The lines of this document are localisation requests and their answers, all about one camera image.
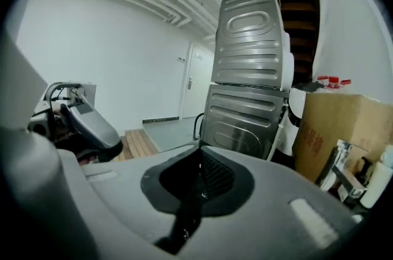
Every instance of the red item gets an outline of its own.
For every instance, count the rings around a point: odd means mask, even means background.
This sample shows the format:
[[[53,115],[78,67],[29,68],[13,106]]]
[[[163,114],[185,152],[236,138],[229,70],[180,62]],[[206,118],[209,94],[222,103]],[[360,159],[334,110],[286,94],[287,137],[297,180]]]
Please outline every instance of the red item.
[[[329,76],[329,83],[339,83],[339,81],[338,76]]]
[[[340,84],[341,84],[341,85],[348,85],[348,84],[352,84],[352,81],[351,81],[351,80],[342,80],[342,81],[340,82]]]
[[[342,80],[340,82],[340,78],[338,76],[318,76],[317,80],[321,81],[322,84],[324,84],[323,80],[329,80],[329,84],[324,85],[330,89],[339,89],[345,85],[352,84],[352,80]]]

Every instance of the wooden pallet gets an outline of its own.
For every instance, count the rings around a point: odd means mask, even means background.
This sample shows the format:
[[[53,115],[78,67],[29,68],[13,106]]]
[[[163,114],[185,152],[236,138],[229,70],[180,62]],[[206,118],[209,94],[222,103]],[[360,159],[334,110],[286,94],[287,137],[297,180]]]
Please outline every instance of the wooden pallet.
[[[122,136],[123,151],[112,162],[123,162],[138,157],[146,157],[158,153],[154,144],[144,130],[128,130]]]

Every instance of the machine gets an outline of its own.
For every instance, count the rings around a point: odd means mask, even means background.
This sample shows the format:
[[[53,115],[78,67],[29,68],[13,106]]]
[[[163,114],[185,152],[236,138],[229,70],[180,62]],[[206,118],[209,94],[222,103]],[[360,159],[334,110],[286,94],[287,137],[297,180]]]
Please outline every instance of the machine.
[[[49,87],[44,99],[54,145],[34,132],[0,131],[10,192],[51,239],[64,242],[62,254],[296,259],[320,256],[353,228],[339,201],[293,170],[262,160],[285,116],[293,75],[277,2],[225,0],[219,27],[212,77],[219,84],[210,88],[198,142],[80,167],[84,150],[105,161],[120,152],[121,142],[76,92],[81,84],[64,83]],[[62,88],[72,95],[57,113],[52,102],[60,94],[53,93]],[[81,149],[72,149],[74,136]]]
[[[293,86],[289,91],[288,118],[283,121],[282,131],[278,137],[275,154],[282,156],[292,156],[292,146],[294,145],[303,110],[306,102],[306,94],[313,93],[324,86],[318,82],[301,83]]]
[[[90,87],[65,82],[49,86],[28,129],[48,138],[56,148],[71,151],[78,161],[97,158],[108,162],[121,153],[123,144],[116,130],[94,108],[95,88],[91,91]],[[68,94],[61,97],[64,89]]]

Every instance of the cardboard box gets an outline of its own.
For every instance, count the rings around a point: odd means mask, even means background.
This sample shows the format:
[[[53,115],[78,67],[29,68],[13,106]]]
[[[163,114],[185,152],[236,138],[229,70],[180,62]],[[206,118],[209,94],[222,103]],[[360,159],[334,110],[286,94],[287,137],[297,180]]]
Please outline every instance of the cardboard box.
[[[348,166],[353,173],[361,169],[361,156],[376,162],[385,146],[393,144],[393,105],[362,95],[307,94],[292,148],[296,171],[315,182],[338,139],[369,151],[352,149]]]

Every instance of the door handle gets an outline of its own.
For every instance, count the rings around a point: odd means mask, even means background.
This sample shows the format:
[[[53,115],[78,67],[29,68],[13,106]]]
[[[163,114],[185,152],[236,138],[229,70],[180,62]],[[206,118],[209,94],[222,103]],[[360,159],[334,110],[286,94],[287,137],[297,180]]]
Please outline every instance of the door handle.
[[[192,76],[189,77],[189,86],[187,87],[189,90],[191,89],[192,84],[195,83],[195,81],[192,80]]]

